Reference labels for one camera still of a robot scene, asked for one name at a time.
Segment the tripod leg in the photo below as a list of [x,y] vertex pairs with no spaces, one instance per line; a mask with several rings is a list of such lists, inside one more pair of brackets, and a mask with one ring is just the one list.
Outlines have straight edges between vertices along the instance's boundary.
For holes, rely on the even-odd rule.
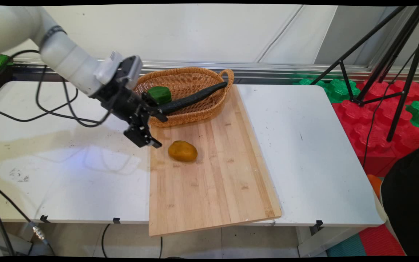
[[366,40],[374,35],[379,29],[381,29],[384,25],[387,24],[394,16],[400,13],[405,6],[397,7],[392,13],[390,13],[384,20],[382,20],[378,25],[376,25],[369,33],[367,33],[362,39],[360,39],[354,46],[352,46],[346,53],[344,53],[336,62],[334,62],[331,66],[329,66],[326,71],[324,71],[321,75],[319,75],[310,85],[315,85],[321,78],[324,78],[329,72],[331,72],[336,66],[339,64],[339,61],[343,61],[347,58],[351,53],[353,53],[358,47],[360,47]]
[[419,43],[418,43],[417,51],[415,53],[415,57],[412,61],[412,65],[410,66],[410,69],[408,72],[407,80],[404,85],[403,95],[400,97],[399,105],[397,106],[397,109],[395,111],[394,119],[392,119],[391,128],[389,129],[389,134],[387,135],[388,142],[392,141],[392,137],[394,136],[394,132],[397,127],[397,123],[399,122],[402,109],[404,108],[405,100],[407,98],[408,91],[410,90],[410,85],[412,84],[413,77],[415,75],[418,63],[419,63]]
[[410,30],[408,32],[406,32],[406,36],[399,43],[399,46],[396,47],[396,50],[394,51],[394,54],[392,55],[392,58],[391,58],[389,64],[387,65],[386,69],[383,71],[383,73],[379,77],[379,80],[378,80],[379,83],[382,83],[384,81],[384,78],[387,76],[387,73],[389,73],[389,70],[391,70],[392,65],[394,65],[395,60],[397,59],[397,57],[399,56],[400,52],[402,51],[402,49],[404,48],[405,44],[407,43],[408,39],[412,35],[412,33],[415,30],[417,24],[418,23],[414,23],[412,25],[412,28],[410,28]]
[[350,101],[354,100],[354,94],[352,93],[352,88],[350,87],[349,77],[347,76],[346,67],[344,62],[339,61],[340,69],[342,70],[342,75],[344,75],[344,81],[346,82],[347,90],[349,91]]
[[371,85],[373,85],[374,81],[376,81],[376,78],[382,72],[384,66],[390,60],[391,55],[394,53],[396,48],[405,39],[406,33],[412,28],[413,24],[417,24],[418,22],[419,22],[419,5],[416,7],[411,17],[409,18],[409,20],[405,23],[404,27],[397,35],[397,38],[394,40],[392,45],[387,50],[386,54],[381,59],[381,62],[379,62],[379,64],[376,66],[374,72],[369,77],[368,81],[366,82],[366,85],[364,85],[360,94],[356,97],[358,101],[363,101],[364,95],[366,95],[368,90],[371,88]]

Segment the white table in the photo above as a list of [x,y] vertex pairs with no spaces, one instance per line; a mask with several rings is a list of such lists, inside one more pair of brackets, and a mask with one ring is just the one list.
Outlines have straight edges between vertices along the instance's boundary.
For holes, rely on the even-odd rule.
[[[24,119],[42,113],[35,104],[36,86],[7,83],[0,90],[0,110]],[[74,87],[68,83],[68,88],[73,96]],[[321,87],[238,88],[283,212],[275,221],[255,225],[307,229],[321,220],[325,228],[301,240],[299,251],[307,256],[386,221]],[[59,82],[43,83],[40,97],[47,109],[65,103]],[[105,113],[99,101],[82,93],[73,108],[82,118],[100,119]],[[70,115],[67,106],[57,112]],[[147,223],[153,149],[137,148],[123,136],[126,127],[115,116],[86,128],[57,116],[20,123],[0,115],[0,189],[34,221],[48,215],[51,222],[110,223],[116,217],[121,223]],[[23,221],[1,196],[0,216],[5,222]]]

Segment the black cord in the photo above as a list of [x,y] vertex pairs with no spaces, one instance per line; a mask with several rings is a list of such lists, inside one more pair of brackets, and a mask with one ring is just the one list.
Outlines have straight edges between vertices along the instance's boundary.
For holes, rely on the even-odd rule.
[[12,56],[10,56],[4,63],[2,63],[0,65],[0,67],[3,68],[5,65],[7,65],[7,63],[9,63],[11,60],[13,60],[14,57],[16,57],[17,55],[22,55],[23,53],[40,53],[40,52],[38,50],[22,50],[22,51],[19,51],[19,52],[13,54]]
[[25,220],[27,220],[27,222],[31,222],[31,220],[28,218],[28,216],[26,216],[24,214],[24,212],[22,212],[22,210],[19,209],[19,207],[17,207],[17,205],[5,194],[1,191],[0,189],[0,194],[10,203],[13,205],[13,207],[25,218]]
[[3,222],[1,221],[1,217],[0,217],[0,232],[1,232],[2,236],[3,236],[3,239],[4,239],[4,243],[6,245],[7,252],[9,252],[9,255],[14,256],[15,255],[14,249],[12,248],[12,244],[11,244],[11,242],[9,240],[9,237],[7,236],[7,232],[5,230],[5,227],[3,225]]
[[[64,93],[65,93],[65,99],[67,100],[67,104],[68,104],[68,106],[69,106],[69,110],[70,110],[70,112],[71,112],[71,114],[75,117],[75,118],[77,118],[77,116],[76,116],[76,114],[74,113],[74,111],[73,111],[73,109],[72,109],[72,106],[71,106],[71,104],[70,104],[70,101],[69,101],[69,94],[68,94],[68,92],[67,92],[67,86],[65,85],[65,79],[63,78],[63,77],[61,77],[61,79],[63,80],[63,86],[64,86]],[[85,127],[96,127],[96,126],[99,126],[100,124],[103,124],[103,122],[104,121],[106,121],[106,118],[108,118],[108,116],[112,113],[112,109],[111,110],[109,110],[107,113],[106,113],[106,115],[104,115],[103,116],[103,118],[98,122],[98,123],[96,123],[96,124],[85,124],[85,123],[82,123],[80,120],[78,120],[78,119],[76,119],[75,121],[77,121],[77,123],[79,123],[79,124],[81,124],[82,126],[85,126]]]
[[[13,54],[12,56],[10,56],[1,66],[5,66],[9,61],[11,61],[14,57],[16,57],[17,55],[20,55],[20,54],[22,54],[22,53],[40,53],[39,51],[37,51],[37,50],[23,50],[23,51],[20,51],[20,52],[17,52],[17,53],[15,53],[15,54]],[[40,95],[40,88],[41,88],[41,83],[43,82],[43,79],[44,79],[44,76],[45,76],[45,73],[46,73],[46,68],[47,68],[47,66],[45,65],[44,66],[44,68],[43,68],[43,72],[42,72],[42,74],[41,74],[41,78],[40,78],[40,81],[38,82],[38,87],[37,87],[37,91],[36,91],[36,97],[35,97],[35,102],[36,102],[36,104],[37,104],[37,106],[38,106],[38,108],[40,108],[42,111],[44,111],[45,113],[43,113],[43,114],[41,114],[41,115],[38,115],[38,116],[35,116],[35,117],[33,117],[33,118],[30,118],[30,119],[19,119],[19,118],[15,118],[15,117],[13,117],[13,116],[10,116],[10,115],[8,115],[8,114],[6,114],[6,113],[3,113],[3,112],[1,112],[0,111],[0,114],[1,115],[3,115],[3,116],[6,116],[7,118],[10,118],[10,119],[13,119],[13,120],[15,120],[15,121],[19,121],[19,122],[29,122],[29,121],[33,121],[33,120],[35,120],[35,119],[38,119],[38,118],[41,118],[41,117],[43,117],[43,116],[46,116],[46,115],[48,115],[48,114],[50,114],[50,115],[54,115],[54,116],[59,116],[59,117],[62,117],[62,118],[69,118],[69,119],[74,119],[75,121],[77,121],[79,124],[81,124],[82,126],[85,126],[85,127],[96,127],[96,126],[99,126],[100,124],[103,124],[104,123],[104,121],[106,121],[106,119],[108,118],[108,116],[112,113],[112,110],[109,110],[106,114],[105,114],[105,116],[103,116],[103,118],[100,120],[100,121],[96,121],[96,120],[90,120],[90,119],[85,119],[85,118],[78,118],[77,116],[76,116],[76,114],[74,113],[74,111],[73,111],[73,109],[72,109],[72,106],[71,106],[71,104],[70,103],[72,103],[76,98],[77,98],[77,96],[78,96],[78,94],[79,94],[79,91],[78,91],[78,89],[76,88],[75,89],[75,96],[74,96],[74,98],[72,99],[72,100],[70,100],[69,99],[69,96],[68,96],[68,91],[67,91],[67,86],[66,86],[66,84],[65,84],[65,79],[64,78],[62,78],[62,80],[63,80],[63,87],[64,87],[64,92],[65,92],[65,96],[66,96],[66,100],[67,100],[67,103],[65,103],[65,104],[63,104],[63,105],[61,105],[61,106],[58,106],[57,108],[55,108],[55,109],[53,109],[53,110],[51,110],[51,111],[48,111],[47,109],[45,109],[44,107],[42,107],[42,105],[40,104],[40,102],[39,102],[39,95]],[[62,114],[57,114],[57,113],[54,113],[54,111],[56,111],[56,110],[58,110],[58,109],[60,109],[60,108],[63,108],[64,106],[69,106],[69,109],[70,109],[70,112],[72,113],[72,115],[73,116],[66,116],[66,115],[62,115]],[[85,121],[85,122],[90,122],[90,123],[93,123],[93,124],[85,124],[85,123],[82,123],[81,121]]]
[[[12,206],[25,218],[25,220],[27,220],[27,222],[32,222],[27,215],[25,215],[24,212],[22,212],[22,210],[19,209],[19,207],[17,207],[17,205],[12,201],[12,199],[10,199],[4,192],[1,191],[0,189],[0,194],[10,203],[12,204]],[[47,244],[48,247],[51,249],[51,252],[53,253],[53,255],[56,257],[55,251],[53,250],[53,248],[51,247],[51,244],[48,243]]]
[[158,257],[158,259],[160,259],[161,258],[161,254],[163,253],[163,237],[161,237],[161,247],[160,247],[160,249],[159,249],[159,257]]
[[371,118],[370,131],[368,132],[368,137],[366,138],[366,146],[364,148],[363,165],[362,165],[363,168],[364,168],[364,164],[366,163],[366,153],[368,151],[368,141],[370,139],[371,130],[373,129],[374,116],[376,114],[376,111],[378,110],[379,106],[381,106],[381,103],[384,100],[384,96],[386,96],[387,90],[389,89],[389,87],[391,86],[391,84],[394,83],[394,81],[397,79],[397,77],[400,75],[400,73],[404,70],[405,66],[408,64],[408,62],[411,60],[411,58],[414,56],[414,54],[416,53],[417,50],[418,50],[418,48],[416,48],[415,51],[412,53],[412,55],[410,55],[410,57],[407,59],[407,61],[405,62],[404,66],[402,66],[401,70],[397,73],[397,75],[394,77],[394,79],[391,82],[389,82],[389,84],[387,85],[387,87],[386,87],[386,89],[384,91],[383,97],[379,101],[379,104],[376,107],[376,109],[374,109],[373,117]]
[[[106,228],[104,229],[104,231],[103,231],[103,236],[101,237],[101,249],[103,250],[103,256],[104,257],[108,257],[107,255],[106,255],[106,252],[104,251],[104,234],[106,234],[106,230],[108,230],[108,227],[110,226],[111,224],[108,224],[107,226],[106,226]],[[163,237],[161,237],[161,247],[160,247],[160,249],[159,249],[159,257],[158,258],[161,258],[161,255],[163,254]]]
[[54,113],[54,112],[50,112],[47,109],[45,109],[44,107],[41,106],[40,101],[39,101],[39,96],[40,96],[40,88],[41,88],[41,83],[43,83],[43,78],[45,76],[45,72],[46,72],[46,65],[43,68],[43,72],[41,74],[41,78],[40,81],[38,82],[38,88],[36,90],[36,96],[35,96],[35,102],[38,106],[38,108],[40,108],[41,110],[45,111],[46,113],[53,115],[53,116],[59,116],[62,118],[69,118],[69,119],[73,119],[73,120],[77,120],[77,121],[84,121],[84,122],[90,122],[90,123],[95,123],[95,124],[102,124],[102,121],[105,121],[106,118],[104,118],[102,121],[95,121],[95,120],[90,120],[90,119],[85,119],[85,118],[77,118],[74,116],[67,116],[67,115],[62,115],[62,114],[58,114],[58,113]]
[[51,252],[53,253],[53,256],[56,257],[56,253],[53,250],[53,247],[51,247],[51,244],[50,243],[48,243],[48,247],[51,249]]
[[[75,89],[75,96],[72,98],[72,100],[70,100],[70,103],[72,103],[72,102],[73,102],[73,101],[77,98],[77,95],[78,95],[78,94],[79,94],[79,90],[76,88],[76,89]],[[58,109],[60,109],[60,108],[63,108],[64,106],[67,106],[67,105],[68,105],[68,103],[65,103],[65,104],[63,104],[62,106],[58,106],[58,107],[56,107],[55,109],[51,110],[50,112],[54,112],[54,111],[56,111],[56,110],[58,110]],[[1,115],[3,115],[3,116],[5,116],[5,117],[7,117],[7,118],[10,118],[10,119],[12,119],[12,120],[15,120],[15,121],[19,121],[19,122],[30,122],[30,121],[33,121],[33,120],[35,120],[35,119],[41,118],[42,116],[48,115],[49,113],[43,113],[43,114],[41,114],[41,115],[35,116],[34,118],[29,118],[29,119],[19,119],[19,118],[15,118],[15,117],[10,116],[10,115],[8,115],[8,114],[6,114],[6,113],[3,113],[3,112],[1,112],[1,111],[0,111],[0,114],[1,114]]]
[[108,224],[107,226],[106,226],[106,228],[104,229],[104,231],[103,231],[103,236],[101,237],[101,249],[103,249],[103,255],[104,255],[104,257],[108,257],[107,255],[106,255],[106,252],[104,251],[104,234],[106,233],[106,230],[108,229],[108,227],[110,226],[111,224]]

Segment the black bag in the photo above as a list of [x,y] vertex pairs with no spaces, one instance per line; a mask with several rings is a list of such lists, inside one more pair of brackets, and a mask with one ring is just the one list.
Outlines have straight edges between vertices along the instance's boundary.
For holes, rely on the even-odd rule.
[[398,160],[384,178],[381,198],[408,256],[419,256],[419,149]]

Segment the floor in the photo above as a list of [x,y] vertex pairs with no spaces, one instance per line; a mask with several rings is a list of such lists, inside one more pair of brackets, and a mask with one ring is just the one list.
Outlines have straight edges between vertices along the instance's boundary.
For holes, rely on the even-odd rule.
[[[105,224],[41,223],[57,256],[103,257]],[[38,239],[30,255],[49,255]],[[162,258],[298,257],[294,227],[234,226],[163,237]],[[111,224],[104,237],[108,257],[158,258],[160,238],[148,236],[148,225]]]

